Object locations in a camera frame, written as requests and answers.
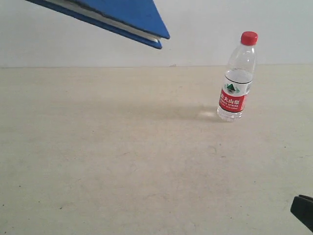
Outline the clear bottle with red cap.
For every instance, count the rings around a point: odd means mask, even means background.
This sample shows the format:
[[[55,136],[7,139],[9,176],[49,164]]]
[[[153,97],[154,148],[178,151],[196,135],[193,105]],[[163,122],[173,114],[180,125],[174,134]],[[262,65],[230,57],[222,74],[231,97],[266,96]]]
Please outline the clear bottle with red cap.
[[[218,116],[225,121],[235,121],[243,115],[256,67],[257,41],[256,32],[243,32],[229,58],[217,107]]]

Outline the blue notebook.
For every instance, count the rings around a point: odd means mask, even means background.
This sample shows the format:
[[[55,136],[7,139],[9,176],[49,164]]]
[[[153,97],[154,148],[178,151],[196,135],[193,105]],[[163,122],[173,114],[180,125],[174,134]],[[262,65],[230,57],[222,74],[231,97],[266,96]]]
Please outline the blue notebook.
[[[31,3],[162,49],[170,34],[152,0],[32,0]]]

